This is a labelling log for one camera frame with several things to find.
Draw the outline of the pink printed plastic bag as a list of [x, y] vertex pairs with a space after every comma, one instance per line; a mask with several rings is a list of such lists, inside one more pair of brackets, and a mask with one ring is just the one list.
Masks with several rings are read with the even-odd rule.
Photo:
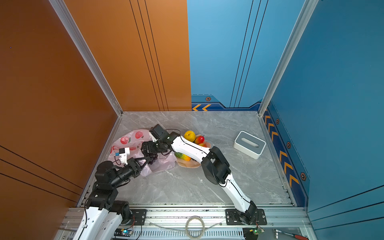
[[[129, 158], [142, 158], [144, 157], [141, 152], [143, 142], [152, 141], [149, 130], [139, 129], [129, 132], [117, 139], [110, 148], [110, 154], [108, 161], [113, 162], [118, 167], [123, 167], [125, 164], [122, 163], [116, 153], [119, 149], [129, 148]], [[141, 171], [141, 176], [146, 177], [151, 174], [159, 173], [165, 170], [170, 170], [176, 165], [176, 156], [173, 152], [168, 155], [158, 154], [158, 158], [152, 163], [148, 164]]]

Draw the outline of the purple grape bunch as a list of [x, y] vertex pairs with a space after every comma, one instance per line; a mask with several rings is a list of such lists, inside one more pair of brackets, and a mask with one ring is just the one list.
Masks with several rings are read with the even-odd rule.
[[159, 156], [157, 153], [149, 154], [148, 156], [146, 156], [147, 164], [152, 165], [158, 159], [158, 157]]

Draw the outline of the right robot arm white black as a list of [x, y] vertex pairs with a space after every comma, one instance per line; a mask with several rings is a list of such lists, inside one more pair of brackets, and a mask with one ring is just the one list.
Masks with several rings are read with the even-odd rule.
[[141, 152], [151, 160], [158, 154], [181, 153], [200, 163], [205, 177], [214, 185], [220, 186], [232, 200], [241, 222], [245, 225], [257, 223], [256, 204], [236, 183], [230, 164], [219, 148], [199, 146], [179, 133], [169, 133], [157, 124], [150, 129], [150, 140], [142, 143]]

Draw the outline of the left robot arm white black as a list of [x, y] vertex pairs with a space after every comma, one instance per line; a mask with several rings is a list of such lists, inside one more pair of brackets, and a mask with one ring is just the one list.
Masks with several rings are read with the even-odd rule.
[[133, 233], [133, 227], [143, 227], [147, 211], [132, 211], [128, 202], [117, 201], [116, 198], [118, 188], [138, 177], [147, 163], [148, 158], [130, 158], [123, 167], [116, 166], [111, 161], [97, 166], [96, 182], [86, 200], [75, 240], [127, 237]]

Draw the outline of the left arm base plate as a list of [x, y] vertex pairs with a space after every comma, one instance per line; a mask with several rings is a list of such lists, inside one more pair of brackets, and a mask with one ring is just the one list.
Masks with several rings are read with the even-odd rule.
[[143, 226], [147, 217], [147, 209], [130, 209], [130, 218], [126, 226]]

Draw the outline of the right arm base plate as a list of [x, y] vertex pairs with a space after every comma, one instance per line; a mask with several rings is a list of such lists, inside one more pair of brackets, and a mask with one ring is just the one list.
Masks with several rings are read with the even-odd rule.
[[241, 213], [236, 209], [226, 209], [226, 223], [228, 226], [234, 225], [259, 225], [266, 226], [268, 224], [265, 211], [263, 209], [256, 209], [252, 217]]

